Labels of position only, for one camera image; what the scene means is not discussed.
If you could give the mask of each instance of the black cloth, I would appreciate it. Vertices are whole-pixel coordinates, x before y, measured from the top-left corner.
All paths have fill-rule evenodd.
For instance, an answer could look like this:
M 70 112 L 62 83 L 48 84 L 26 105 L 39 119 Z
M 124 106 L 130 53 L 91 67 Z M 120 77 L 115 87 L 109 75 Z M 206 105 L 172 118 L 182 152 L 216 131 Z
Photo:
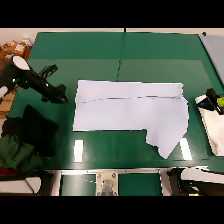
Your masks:
M 52 140 L 57 129 L 55 122 L 45 119 L 33 107 L 27 105 L 23 118 L 7 117 L 2 126 L 2 137 L 16 135 L 19 145 L 28 143 L 35 147 L 40 156 L 51 157 L 55 154 Z

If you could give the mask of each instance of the metal bracket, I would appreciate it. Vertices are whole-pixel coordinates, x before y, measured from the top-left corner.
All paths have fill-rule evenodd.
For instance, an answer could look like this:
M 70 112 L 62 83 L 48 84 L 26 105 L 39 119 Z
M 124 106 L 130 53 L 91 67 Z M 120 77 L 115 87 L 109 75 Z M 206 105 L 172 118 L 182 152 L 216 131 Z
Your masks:
M 118 196 L 118 173 L 96 174 L 96 196 Z

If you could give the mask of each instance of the table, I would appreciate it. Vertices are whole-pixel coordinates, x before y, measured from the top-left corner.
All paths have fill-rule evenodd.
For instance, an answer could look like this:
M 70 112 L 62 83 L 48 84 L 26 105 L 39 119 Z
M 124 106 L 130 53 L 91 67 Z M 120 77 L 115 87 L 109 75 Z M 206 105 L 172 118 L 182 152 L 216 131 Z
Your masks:
M 64 83 L 67 105 L 41 102 L 34 90 L 19 89 L 9 114 L 21 116 L 27 103 L 60 125 L 56 156 L 49 169 L 127 169 L 203 165 L 224 171 L 224 160 L 210 149 L 195 97 L 207 88 L 223 92 L 222 83 L 199 37 L 191 34 L 68 32 L 38 33 L 29 64 L 35 71 L 56 64 L 49 82 Z M 188 139 L 193 160 L 184 161 L 178 144 L 167 160 L 145 143 L 146 131 L 73 132 L 79 79 L 182 82 L 189 102 Z M 83 162 L 74 163 L 75 140 L 84 140 Z

